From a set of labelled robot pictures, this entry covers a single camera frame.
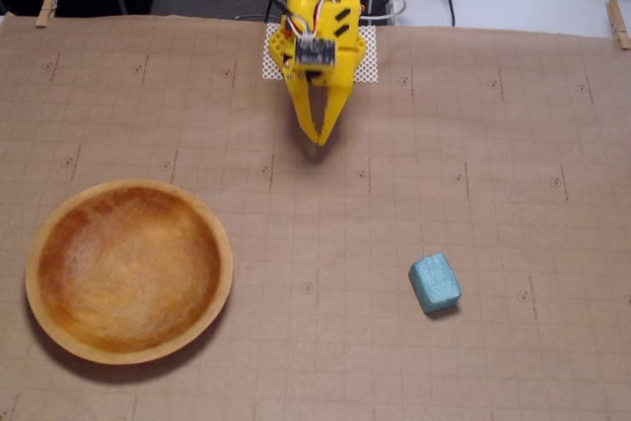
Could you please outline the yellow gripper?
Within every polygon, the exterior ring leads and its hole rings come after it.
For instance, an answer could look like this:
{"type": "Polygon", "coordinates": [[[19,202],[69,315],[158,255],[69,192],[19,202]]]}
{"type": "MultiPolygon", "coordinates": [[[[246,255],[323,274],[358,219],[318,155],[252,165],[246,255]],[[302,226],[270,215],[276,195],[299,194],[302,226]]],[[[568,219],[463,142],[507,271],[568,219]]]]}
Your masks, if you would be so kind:
{"type": "Polygon", "coordinates": [[[279,28],[279,69],[302,131],[324,146],[351,93],[365,54],[359,35],[360,0],[288,0],[291,13],[279,28]],[[309,87],[327,88],[320,133],[309,87]]]}

